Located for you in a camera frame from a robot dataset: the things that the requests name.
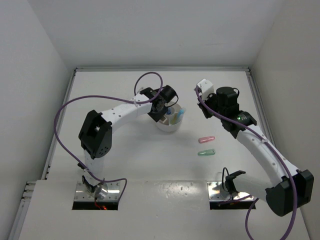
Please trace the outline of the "clear blue glue bottle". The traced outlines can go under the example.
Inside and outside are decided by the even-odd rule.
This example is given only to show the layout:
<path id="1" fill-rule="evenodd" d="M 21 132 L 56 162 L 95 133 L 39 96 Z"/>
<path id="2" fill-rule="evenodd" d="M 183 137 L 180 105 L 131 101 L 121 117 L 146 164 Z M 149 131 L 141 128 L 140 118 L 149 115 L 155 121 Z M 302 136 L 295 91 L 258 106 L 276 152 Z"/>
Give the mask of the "clear blue glue bottle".
<path id="1" fill-rule="evenodd" d="M 174 113 L 174 110 L 172 110 L 172 108 L 169 107 L 168 110 L 167 110 L 167 112 L 166 112 L 166 114 L 167 114 L 168 116 L 170 116 L 170 115 L 172 115 L 173 113 Z"/>

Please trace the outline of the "brown white eraser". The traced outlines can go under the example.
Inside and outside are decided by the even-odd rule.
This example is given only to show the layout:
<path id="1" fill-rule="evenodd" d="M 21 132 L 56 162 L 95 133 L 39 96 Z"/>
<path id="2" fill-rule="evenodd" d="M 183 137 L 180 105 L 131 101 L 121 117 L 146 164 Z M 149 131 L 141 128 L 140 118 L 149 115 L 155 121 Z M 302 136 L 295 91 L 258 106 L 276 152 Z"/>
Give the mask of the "brown white eraser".
<path id="1" fill-rule="evenodd" d="M 165 117 L 162 117 L 162 118 L 161 118 L 161 121 L 162 121 L 163 123 L 168 123 L 168 122 L 169 122 L 169 120 L 168 120 L 167 118 L 165 118 Z"/>

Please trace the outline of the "yellow highlighter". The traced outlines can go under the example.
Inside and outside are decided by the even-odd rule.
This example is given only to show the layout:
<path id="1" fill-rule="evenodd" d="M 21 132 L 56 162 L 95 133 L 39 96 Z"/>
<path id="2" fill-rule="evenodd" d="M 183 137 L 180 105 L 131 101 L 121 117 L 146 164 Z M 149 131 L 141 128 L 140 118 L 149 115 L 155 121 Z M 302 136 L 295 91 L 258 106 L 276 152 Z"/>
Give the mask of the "yellow highlighter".
<path id="1" fill-rule="evenodd" d="M 173 119 L 172 119 L 172 125 L 175 125 L 176 123 L 177 123 L 177 120 L 179 119 L 179 116 L 178 116 L 178 114 L 177 115 L 175 115 L 174 117 L 173 117 Z"/>

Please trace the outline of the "blue highlighter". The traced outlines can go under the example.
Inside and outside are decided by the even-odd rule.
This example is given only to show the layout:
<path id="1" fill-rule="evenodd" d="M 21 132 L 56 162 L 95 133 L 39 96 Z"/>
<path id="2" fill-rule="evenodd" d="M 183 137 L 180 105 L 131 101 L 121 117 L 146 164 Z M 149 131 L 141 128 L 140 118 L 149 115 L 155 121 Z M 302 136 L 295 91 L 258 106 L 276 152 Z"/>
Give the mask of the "blue highlighter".
<path id="1" fill-rule="evenodd" d="M 181 108 L 179 110 L 179 112 L 177 114 L 176 123 L 179 123 L 183 119 L 185 112 L 186 112 L 186 108 L 185 107 L 183 107 L 183 108 Z"/>

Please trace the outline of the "pink highlighter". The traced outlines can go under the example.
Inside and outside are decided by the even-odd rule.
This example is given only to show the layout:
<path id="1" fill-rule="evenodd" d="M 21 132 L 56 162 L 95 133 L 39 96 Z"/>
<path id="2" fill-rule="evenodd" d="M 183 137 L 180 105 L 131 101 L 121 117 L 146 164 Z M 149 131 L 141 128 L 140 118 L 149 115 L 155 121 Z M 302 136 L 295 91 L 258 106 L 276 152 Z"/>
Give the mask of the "pink highlighter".
<path id="1" fill-rule="evenodd" d="M 211 142 L 211 141 L 214 141 L 214 140 L 215 140 L 214 136 L 205 136 L 205 137 L 199 138 L 198 142 L 200 144 L 204 144 L 204 143 L 208 143 L 208 142 Z"/>

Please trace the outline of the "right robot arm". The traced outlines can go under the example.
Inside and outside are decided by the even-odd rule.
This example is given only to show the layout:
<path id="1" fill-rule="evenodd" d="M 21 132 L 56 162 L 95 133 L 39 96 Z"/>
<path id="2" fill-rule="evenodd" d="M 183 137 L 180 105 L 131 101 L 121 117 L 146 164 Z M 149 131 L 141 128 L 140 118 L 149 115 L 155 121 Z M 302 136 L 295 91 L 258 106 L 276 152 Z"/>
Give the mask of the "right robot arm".
<path id="1" fill-rule="evenodd" d="M 204 116 L 220 119 L 223 128 L 245 146 L 269 178 L 261 180 L 238 170 L 225 177 L 226 192 L 230 195 L 246 192 L 259 198 L 280 217 L 311 201 L 314 176 L 285 159 L 264 136 L 255 118 L 240 110 L 237 88 L 224 86 L 214 90 L 199 83 L 195 92 Z"/>

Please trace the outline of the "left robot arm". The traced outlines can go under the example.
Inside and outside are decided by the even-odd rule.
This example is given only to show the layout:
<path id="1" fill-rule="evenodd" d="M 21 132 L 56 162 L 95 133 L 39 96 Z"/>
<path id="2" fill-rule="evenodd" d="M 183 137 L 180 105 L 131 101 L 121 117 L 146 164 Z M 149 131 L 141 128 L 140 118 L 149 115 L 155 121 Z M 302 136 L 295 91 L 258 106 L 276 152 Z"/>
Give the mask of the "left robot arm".
<path id="1" fill-rule="evenodd" d="M 89 192 L 95 193 L 102 183 L 104 157 L 112 148 L 115 131 L 145 114 L 158 122 L 167 113 L 171 100 L 177 97 L 176 91 L 169 85 L 155 90 L 147 87 L 128 103 L 102 112 L 92 110 L 86 115 L 78 137 L 86 165 L 82 182 Z"/>

